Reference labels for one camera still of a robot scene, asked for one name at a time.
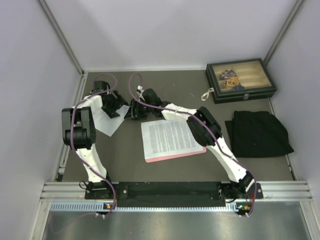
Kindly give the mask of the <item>dense text paper sheet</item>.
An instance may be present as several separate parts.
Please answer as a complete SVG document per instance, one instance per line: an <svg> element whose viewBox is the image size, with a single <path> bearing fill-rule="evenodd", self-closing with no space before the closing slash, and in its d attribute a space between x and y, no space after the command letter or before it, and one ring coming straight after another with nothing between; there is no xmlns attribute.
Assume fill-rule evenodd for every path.
<svg viewBox="0 0 320 240"><path fill-rule="evenodd" d="M207 151L196 142L186 123L170 120L143 122L141 133L144 159L147 163L198 155Z"/></svg>

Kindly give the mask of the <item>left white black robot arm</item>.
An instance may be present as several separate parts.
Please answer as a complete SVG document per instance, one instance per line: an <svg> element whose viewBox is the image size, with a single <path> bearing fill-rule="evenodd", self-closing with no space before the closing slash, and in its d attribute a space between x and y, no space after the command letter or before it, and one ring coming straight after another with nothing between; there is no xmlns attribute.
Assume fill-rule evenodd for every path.
<svg viewBox="0 0 320 240"><path fill-rule="evenodd" d="M116 190L96 148L97 132L112 136L124 121L128 103L106 81L95 81L83 100L61 112L62 139L81 160L88 182L80 182L86 199L111 199Z"/></svg>

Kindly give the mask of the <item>form paper sheet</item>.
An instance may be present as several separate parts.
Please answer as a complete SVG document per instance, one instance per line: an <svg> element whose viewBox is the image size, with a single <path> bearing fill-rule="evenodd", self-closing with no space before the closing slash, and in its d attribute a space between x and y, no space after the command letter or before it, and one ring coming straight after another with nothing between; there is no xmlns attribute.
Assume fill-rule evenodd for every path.
<svg viewBox="0 0 320 240"><path fill-rule="evenodd" d="M102 109L99 109L93 114L95 129L111 137L125 120L129 108L129 106L123 105L116 111L119 116L114 118L110 118Z"/></svg>

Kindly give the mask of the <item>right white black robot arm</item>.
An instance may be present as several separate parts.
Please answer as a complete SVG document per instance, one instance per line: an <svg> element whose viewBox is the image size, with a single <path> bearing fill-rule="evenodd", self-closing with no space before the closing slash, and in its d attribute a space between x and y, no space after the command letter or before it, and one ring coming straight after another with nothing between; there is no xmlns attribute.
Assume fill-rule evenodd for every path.
<svg viewBox="0 0 320 240"><path fill-rule="evenodd" d="M151 108L151 112L162 116L166 121L186 123L195 141L207 148L224 168L233 185L233 192L245 198L253 189L253 199L257 197L258 185L253 174L243 166L229 149L219 123L205 107L190 109L162 101L151 88L143 90L139 85L138 97L129 91L138 104Z"/></svg>

